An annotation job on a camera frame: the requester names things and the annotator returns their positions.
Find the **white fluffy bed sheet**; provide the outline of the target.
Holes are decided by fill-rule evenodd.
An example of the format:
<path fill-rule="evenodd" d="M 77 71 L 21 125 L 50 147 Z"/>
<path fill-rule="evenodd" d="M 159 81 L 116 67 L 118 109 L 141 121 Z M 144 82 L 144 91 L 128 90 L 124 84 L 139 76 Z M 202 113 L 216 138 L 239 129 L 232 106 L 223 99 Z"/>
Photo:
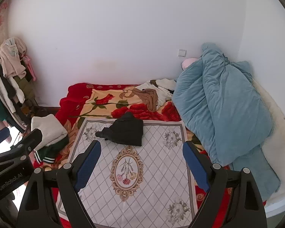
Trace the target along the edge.
<path fill-rule="evenodd" d="M 273 120 L 273 131 L 262 145 L 266 160 L 281 182 L 279 190 L 271 195 L 265 206 L 266 215 L 271 217 L 285 211 L 285 115 L 257 81 L 253 81 L 253 86 L 261 95 Z"/>

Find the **pink pillow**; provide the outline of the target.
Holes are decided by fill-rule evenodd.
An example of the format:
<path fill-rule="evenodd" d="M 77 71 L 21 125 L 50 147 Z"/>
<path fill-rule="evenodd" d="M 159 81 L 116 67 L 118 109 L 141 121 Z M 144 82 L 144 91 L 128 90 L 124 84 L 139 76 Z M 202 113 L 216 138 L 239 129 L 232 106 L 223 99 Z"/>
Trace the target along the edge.
<path fill-rule="evenodd" d="M 185 59 L 181 66 L 182 66 L 182 70 L 185 70 L 186 68 L 188 68 L 192 63 L 195 63 L 198 60 L 198 58 L 188 58 Z"/>

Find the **brown and white clothes pile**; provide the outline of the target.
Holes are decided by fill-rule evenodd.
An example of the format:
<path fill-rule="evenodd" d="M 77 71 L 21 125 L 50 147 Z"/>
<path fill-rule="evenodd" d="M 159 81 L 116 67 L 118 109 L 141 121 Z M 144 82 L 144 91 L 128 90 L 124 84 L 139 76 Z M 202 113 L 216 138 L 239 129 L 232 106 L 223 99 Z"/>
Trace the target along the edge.
<path fill-rule="evenodd" d="M 151 112 L 156 112 L 165 102 L 172 99 L 176 82 L 169 79 L 147 81 L 136 88 L 132 93 L 137 95 Z"/>

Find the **light blue duvet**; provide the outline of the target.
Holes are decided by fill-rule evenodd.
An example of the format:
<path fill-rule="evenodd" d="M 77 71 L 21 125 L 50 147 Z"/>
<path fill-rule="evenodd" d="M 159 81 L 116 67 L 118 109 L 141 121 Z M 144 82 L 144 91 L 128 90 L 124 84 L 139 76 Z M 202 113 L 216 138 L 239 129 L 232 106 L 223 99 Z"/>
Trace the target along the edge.
<path fill-rule="evenodd" d="M 281 182 L 261 149 L 273 120 L 253 86 L 248 62 L 232 62 L 216 44 L 204 43 L 201 57 L 178 77 L 172 102 L 211 162 L 250 169 L 263 201 L 279 189 Z"/>

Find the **white hanging coat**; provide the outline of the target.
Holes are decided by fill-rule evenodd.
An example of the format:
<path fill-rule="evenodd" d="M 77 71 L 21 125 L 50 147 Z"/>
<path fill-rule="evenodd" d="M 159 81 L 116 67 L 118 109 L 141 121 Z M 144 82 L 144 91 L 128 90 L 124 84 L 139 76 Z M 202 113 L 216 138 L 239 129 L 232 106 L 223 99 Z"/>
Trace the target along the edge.
<path fill-rule="evenodd" d="M 8 79 L 4 77 L 1 64 L 0 95 L 3 97 L 5 104 L 12 113 L 16 113 L 19 116 L 24 114 L 21 108 L 25 101 L 25 95 L 13 77 L 9 77 Z"/>

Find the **black clothes rack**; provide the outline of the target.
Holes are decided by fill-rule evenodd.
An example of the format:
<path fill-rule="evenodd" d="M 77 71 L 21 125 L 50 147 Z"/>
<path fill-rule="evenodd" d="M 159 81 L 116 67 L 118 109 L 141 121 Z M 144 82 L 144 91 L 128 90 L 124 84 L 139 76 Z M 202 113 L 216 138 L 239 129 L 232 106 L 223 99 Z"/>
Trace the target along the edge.
<path fill-rule="evenodd" d="M 25 95 L 25 101 L 21 108 L 22 112 L 24 113 L 23 115 L 19 116 L 16 113 L 12 113 L 5 104 L 3 97 L 0 95 L 0 100 L 7 112 L 6 120 L 1 122 L 17 128 L 21 133 L 23 133 L 27 129 L 27 126 L 30 125 L 31 119 L 36 114 L 38 109 L 38 104 L 36 102 L 35 93 L 32 86 L 32 77 L 28 70 L 26 70 L 26 73 L 27 74 L 23 79 L 20 79 L 18 76 L 13 77 Z"/>

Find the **green striped folded garment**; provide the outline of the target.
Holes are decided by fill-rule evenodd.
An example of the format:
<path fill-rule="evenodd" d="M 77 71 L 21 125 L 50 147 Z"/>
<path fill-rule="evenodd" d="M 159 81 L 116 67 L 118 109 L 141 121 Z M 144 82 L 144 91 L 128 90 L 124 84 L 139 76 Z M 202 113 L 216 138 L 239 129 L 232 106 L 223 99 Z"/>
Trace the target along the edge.
<path fill-rule="evenodd" d="M 59 152 L 63 150 L 68 143 L 69 137 L 68 135 L 66 135 L 60 141 L 50 146 L 44 146 L 41 149 L 35 151 L 34 157 L 39 164 L 41 164 L 42 162 L 53 164 Z"/>

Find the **cream folded sweater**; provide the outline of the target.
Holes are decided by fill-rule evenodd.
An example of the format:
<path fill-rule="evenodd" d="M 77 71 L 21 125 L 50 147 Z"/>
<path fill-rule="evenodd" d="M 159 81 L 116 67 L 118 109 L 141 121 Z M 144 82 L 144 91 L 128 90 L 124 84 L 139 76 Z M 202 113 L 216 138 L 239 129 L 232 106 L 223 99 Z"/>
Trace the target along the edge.
<path fill-rule="evenodd" d="M 42 133 L 42 140 L 36 146 L 35 151 L 53 145 L 67 136 L 67 130 L 53 114 L 45 117 L 34 116 L 31 120 L 31 129 L 39 129 Z"/>

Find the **pink garment on rack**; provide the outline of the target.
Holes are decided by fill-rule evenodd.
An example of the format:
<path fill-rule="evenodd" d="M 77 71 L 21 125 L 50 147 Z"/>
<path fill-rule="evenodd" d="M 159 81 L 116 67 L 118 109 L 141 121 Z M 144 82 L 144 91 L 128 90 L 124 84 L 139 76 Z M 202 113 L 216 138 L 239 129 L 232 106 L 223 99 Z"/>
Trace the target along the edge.
<path fill-rule="evenodd" d="M 12 37 L 5 40 L 0 46 L 1 66 L 6 79 L 18 76 L 23 79 L 26 70 L 36 81 L 36 75 L 31 65 L 31 59 L 26 55 L 27 47 L 23 40 Z"/>

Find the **white wall switch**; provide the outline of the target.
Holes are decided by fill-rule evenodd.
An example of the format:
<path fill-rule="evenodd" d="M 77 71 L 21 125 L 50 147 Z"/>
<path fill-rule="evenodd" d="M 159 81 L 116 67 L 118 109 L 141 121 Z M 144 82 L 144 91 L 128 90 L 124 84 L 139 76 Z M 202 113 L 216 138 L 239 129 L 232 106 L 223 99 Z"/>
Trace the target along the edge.
<path fill-rule="evenodd" d="M 179 49 L 178 56 L 179 57 L 186 57 L 187 50 Z"/>

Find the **black leather jacket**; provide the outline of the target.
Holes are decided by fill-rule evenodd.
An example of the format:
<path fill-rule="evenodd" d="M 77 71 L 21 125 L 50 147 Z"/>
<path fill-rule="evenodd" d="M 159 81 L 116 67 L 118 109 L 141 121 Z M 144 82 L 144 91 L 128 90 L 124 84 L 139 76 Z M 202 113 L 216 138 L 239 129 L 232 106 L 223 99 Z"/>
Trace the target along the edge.
<path fill-rule="evenodd" d="M 127 112 L 116 119 L 110 127 L 97 131 L 95 136 L 117 144 L 142 146 L 143 120 Z"/>

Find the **white quilted floral mat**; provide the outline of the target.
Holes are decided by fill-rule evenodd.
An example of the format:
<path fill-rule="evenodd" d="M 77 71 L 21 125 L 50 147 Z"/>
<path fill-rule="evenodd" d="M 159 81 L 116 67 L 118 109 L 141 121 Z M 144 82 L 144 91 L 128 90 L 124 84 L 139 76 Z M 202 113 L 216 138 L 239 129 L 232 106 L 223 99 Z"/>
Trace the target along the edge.
<path fill-rule="evenodd" d="M 180 121 L 145 121 L 141 146 L 100 139 L 99 160 L 79 191 L 95 226 L 187 227 L 197 201 L 186 141 Z"/>

